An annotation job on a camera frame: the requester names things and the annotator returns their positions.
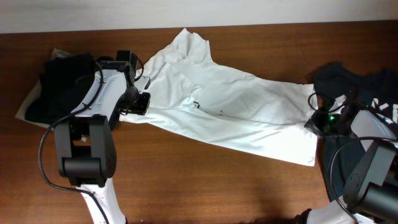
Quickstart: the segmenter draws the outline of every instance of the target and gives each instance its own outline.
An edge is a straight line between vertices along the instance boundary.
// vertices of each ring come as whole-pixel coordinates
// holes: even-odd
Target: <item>white cloth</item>
[[[306,166],[315,163],[317,137],[303,126],[313,85],[263,80],[217,65],[210,45],[186,29],[146,64],[150,123],[188,138]]]

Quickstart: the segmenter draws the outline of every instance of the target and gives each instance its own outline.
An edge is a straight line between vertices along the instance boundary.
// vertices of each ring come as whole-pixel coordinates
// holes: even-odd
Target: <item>wire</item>
[[[42,153],[43,153],[44,141],[47,138],[47,136],[49,135],[49,133],[51,132],[51,129],[56,127],[56,125],[58,125],[59,123],[61,123],[63,121],[66,121],[66,120],[72,118],[73,116],[75,116],[75,115],[77,115],[77,114],[79,114],[79,113],[81,113],[81,112],[83,112],[83,111],[85,111],[87,109],[90,109],[90,106],[94,103],[95,99],[98,97],[98,95],[99,95],[99,93],[101,91],[102,85],[103,85],[104,75],[103,75],[103,72],[102,72],[102,69],[101,69],[101,66],[99,65],[99,63],[95,62],[95,65],[99,68],[99,73],[101,74],[101,80],[99,81],[99,87],[98,87],[94,97],[91,99],[91,101],[88,104],[84,104],[84,106],[85,106],[84,108],[82,108],[80,110],[77,110],[75,112],[72,112],[69,115],[66,115],[66,116],[58,119],[56,122],[54,122],[53,124],[51,124],[47,128],[47,130],[45,131],[45,133],[43,135],[43,138],[42,138],[42,140],[40,142],[40,146],[39,146],[39,169],[40,169],[40,173],[42,174],[42,177],[43,177],[44,181],[49,186],[51,186],[51,187],[53,187],[55,189],[59,189],[59,190],[66,190],[66,191],[70,191],[70,192],[77,192],[77,193],[83,193],[83,194],[89,195],[94,200],[95,204],[97,205],[98,209],[100,210],[102,216],[105,219],[106,224],[109,224],[108,218],[106,217],[106,214],[105,214],[104,210],[102,209],[100,203],[98,202],[97,198],[94,195],[95,192],[91,193],[91,192],[89,192],[87,190],[74,189],[74,188],[70,188],[70,187],[62,187],[62,186],[53,184],[49,180],[49,178],[45,175],[45,172],[44,172],[44,169],[43,169],[43,163],[42,163]]]
[[[310,108],[311,108],[312,110],[316,111],[317,109],[315,109],[315,108],[312,106],[312,104],[311,104],[311,98],[312,98],[312,96],[314,96],[314,95],[317,95],[317,96],[318,96],[318,95],[319,95],[319,96],[324,96],[324,97],[326,97],[326,98],[327,98],[327,96],[324,95],[324,94],[322,94],[322,93],[312,93],[312,94],[308,97],[308,100],[307,100],[308,105],[310,106]],[[340,108],[342,108],[342,107],[344,107],[344,106],[346,106],[346,103],[345,103],[345,102],[342,103],[340,106],[338,106],[337,108],[335,108],[335,109],[333,109],[333,110],[329,110],[329,111],[322,111],[322,110],[319,110],[319,112],[321,112],[321,113],[332,113],[332,112],[335,112],[335,111],[340,110]]]
[[[341,209],[344,210],[345,213],[347,213],[355,222],[355,224],[358,224],[358,220],[356,219],[356,217],[350,212],[348,211],[348,209],[343,205],[343,203],[341,202],[341,200],[338,198],[337,193],[335,191],[335,188],[333,186],[333,181],[332,181],[332,173],[333,173],[333,164],[335,163],[335,159],[337,154],[344,148],[346,147],[348,144],[351,144],[352,142],[355,141],[362,141],[362,140],[383,140],[383,141],[388,141],[388,142],[398,142],[398,139],[391,139],[391,138],[380,138],[380,137],[359,137],[356,139],[352,139],[351,141],[343,144],[339,149],[337,149],[332,157],[331,157],[331,161],[329,164],[329,185],[330,185],[330,190],[331,190],[331,194],[333,195],[333,197],[335,198],[337,204],[341,207]]]
[[[141,78],[142,74],[144,74],[144,64],[141,62],[141,60],[139,58],[137,58],[137,59],[138,59],[139,63],[141,64],[142,71],[141,71],[141,74],[137,78],[134,79],[135,82]]]

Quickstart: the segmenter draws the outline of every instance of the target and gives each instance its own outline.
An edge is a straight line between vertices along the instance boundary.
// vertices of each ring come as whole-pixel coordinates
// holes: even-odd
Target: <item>wooden table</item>
[[[58,48],[114,56],[131,49],[146,62],[181,29],[0,35],[0,223],[91,223],[81,195],[50,188],[37,167],[44,129],[13,118],[42,64]],[[309,83],[311,71],[341,60],[356,73],[398,70],[398,22],[191,28],[210,41],[220,65],[258,77]],[[164,131],[120,123],[114,186],[131,223],[238,223],[292,218],[328,203],[320,167],[254,156]],[[56,183],[54,138],[44,166]]]

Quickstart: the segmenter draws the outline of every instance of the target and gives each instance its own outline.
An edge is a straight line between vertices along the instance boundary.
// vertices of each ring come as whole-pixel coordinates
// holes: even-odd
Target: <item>black cable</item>
[[[83,111],[85,111],[87,109],[90,110],[90,106],[94,103],[95,99],[98,97],[98,95],[99,95],[99,93],[101,91],[102,85],[103,85],[104,75],[103,75],[103,72],[102,72],[102,69],[101,69],[101,66],[99,65],[99,63],[95,62],[95,65],[99,68],[99,73],[101,74],[101,80],[99,81],[99,87],[98,87],[94,97],[91,99],[91,101],[88,104],[84,104],[84,106],[85,106],[84,108],[82,108],[82,109],[80,109],[78,111],[72,112],[69,115],[64,116],[63,118],[58,119],[56,122],[54,122],[53,124],[51,124],[47,128],[47,130],[45,131],[45,133],[43,135],[43,138],[42,138],[42,140],[40,142],[40,146],[39,146],[39,169],[40,169],[40,173],[42,174],[42,177],[43,177],[44,181],[49,186],[51,186],[51,187],[53,187],[55,189],[66,190],[66,191],[77,192],[77,193],[84,193],[84,194],[89,195],[94,200],[94,202],[97,205],[98,209],[100,210],[102,216],[104,216],[106,224],[109,224],[108,218],[106,217],[106,214],[105,214],[104,210],[102,209],[100,203],[98,202],[97,198],[94,196],[94,193],[91,193],[91,192],[89,192],[87,190],[74,189],[74,188],[70,188],[70,187],[62,187],[62,186],[53,184],[49,180],[49,178],[45,175],[44,169],[43,169],[43,163],[42,163],[42,153],[43,153],[44,141],[47,138],[47,136],[49,135],[49,133],[51,132],[51,129],[56,127],[56,125],[58,125],[59,123],[61,123],[63,121],[66,121],[66,120],[72,118],[73,116],[75,116],[75,115],[77,115],[77,114],[79,114],[79,113],[81,113],[81,112],[83,112]]]
[[[312,98],[313,95],[325,96],[326,98],[327,98],[327,96],[324,95],[324,94],[322,94],[322,93],[312,93],[312,94],[308,97],[308,99],[307,99],[308,105],[310,106],[310,108],[311,108],[312,110],[316,111],[317,109],[315,109],[315,108],[312,106],[312,104],[311,104],[311,98]],[[342,103],[340,106],[338,106],[337,108],[335,108],[335,109],[333,109],[333,110],[329,110],[329,111],[322,111],[322,110],[320,110],[319,112],[321,112],[321,113],[332,113],[332,112],[335,112],[335,111],[340,110],[340,108],[344,107],[345,105],[346,105],[346,103],[344,102],[344,103]]]
[[[352,142],[355,141],[362,141],[362,140],[383,140],[383,141],[388,141],[388,142],[398,142],[398,139],[391,139],[391,138],[380,138],[380,137],[359,137],[356,139],[352,139],[351,141],[343,144],[339,149],[337,149],[332,157],[331,157],[331,161],[329,164],[329,185],[330,185],[330,191],[331,194],[333,195],[333,197],[335,198],[337,204],[341,207],[341,209],[344,210],[345,213],[347,213],[355,222],[355,224],[358,224],[358,220],[356,219],[356,217],[350,212],[348,211],[348,209],[343,205],[343,203],[341,202],[341,200],[338,198],[337,193],[335,191],[335,188],[333,186],[333,181],[332,181],[332,173],[333,173],[333,164],[335,163],[335,159],[337,154],[344,148],[346,147],[348,144],[351,144]]]
[[[141,71],[141,74],[137,78],[134,79],[135,82],[141,78],[142,74],[144,74],[144,64],[141,62],[141,60],[139,58],[137,58],[137,60],[141,64],[142,71]]]

